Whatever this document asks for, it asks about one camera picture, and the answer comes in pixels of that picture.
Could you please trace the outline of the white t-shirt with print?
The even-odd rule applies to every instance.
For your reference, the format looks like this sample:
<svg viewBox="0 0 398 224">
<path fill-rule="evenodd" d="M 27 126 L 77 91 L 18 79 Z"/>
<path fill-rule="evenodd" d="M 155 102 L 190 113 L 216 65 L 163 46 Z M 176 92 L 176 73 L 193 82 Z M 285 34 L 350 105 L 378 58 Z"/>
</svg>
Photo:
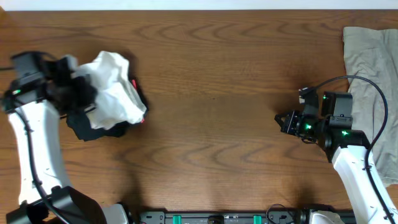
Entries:
<svg viewBox="0 0 398 224">
<path fill-rule="evenodd" d="M 75 76 L 84 76 L 97 91 L 95 109 L 87 113 L 91 128 L 111 129 L 118 123 L 141 123 L 147 112 L 128 77 L 129 61 L 116 52 L 101 51 L 90 63 L 80 65 Z"/>
</svg>

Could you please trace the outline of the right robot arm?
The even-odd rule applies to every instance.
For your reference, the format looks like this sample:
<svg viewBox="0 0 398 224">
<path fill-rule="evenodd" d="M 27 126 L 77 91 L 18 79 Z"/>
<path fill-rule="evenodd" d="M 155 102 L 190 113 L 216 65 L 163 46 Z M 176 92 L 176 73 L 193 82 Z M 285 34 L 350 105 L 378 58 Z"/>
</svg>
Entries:
<svg viewBox="0 0 398 224">
<path fill-rule="evenodd" d="M 335 126 L 293 110 L 275 115 L 280 131 L 317 144 L 337 171 L 353 209 L 356 223 L 397 223 L 392 202 L 375 168 L 370 143 L 363 131 Z"/>
</svg>

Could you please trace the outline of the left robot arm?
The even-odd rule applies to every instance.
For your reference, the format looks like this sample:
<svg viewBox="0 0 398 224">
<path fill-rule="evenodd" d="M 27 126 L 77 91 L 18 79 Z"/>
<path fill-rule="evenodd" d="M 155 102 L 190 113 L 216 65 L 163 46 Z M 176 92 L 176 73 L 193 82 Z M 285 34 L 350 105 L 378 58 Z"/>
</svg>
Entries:
<svg viewBox="0 0 398 224">
<path fill-rule="evenodd" d="M 2 109 L 16 136 L 21 191 L 7 223 L 132 223 L 122 203 L 103 208 L 74 189 L 65 169 L 60 118 L 94 103 L 89 76 L 73 76 L 76 60 L 69 55 L 28 51 L 11 60 L 17 78 L 3 95 Z"/>
</svg>

